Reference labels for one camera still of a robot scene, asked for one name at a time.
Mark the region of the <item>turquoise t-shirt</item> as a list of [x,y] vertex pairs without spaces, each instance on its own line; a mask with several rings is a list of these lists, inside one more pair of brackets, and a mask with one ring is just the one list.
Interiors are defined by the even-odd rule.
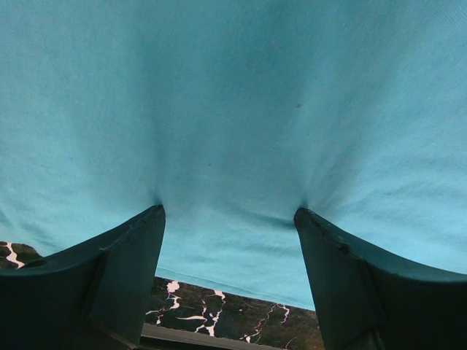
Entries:
[[162,205],[157,273],[313,308],[308,208],[466,272],[464,1],[3,1],[1,238]]

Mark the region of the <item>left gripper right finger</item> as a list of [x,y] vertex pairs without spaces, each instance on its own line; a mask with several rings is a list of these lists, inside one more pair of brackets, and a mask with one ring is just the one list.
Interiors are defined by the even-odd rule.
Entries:
[[305,208],[293,221],[326,349],[466,348],[466,275],[393,254]]

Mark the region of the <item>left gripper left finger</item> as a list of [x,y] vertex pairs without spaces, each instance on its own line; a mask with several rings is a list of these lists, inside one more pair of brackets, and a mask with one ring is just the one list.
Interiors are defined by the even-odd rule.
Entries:
[[2,349],[137,349],[166,215],[123,224],[17,270],[1,270]]

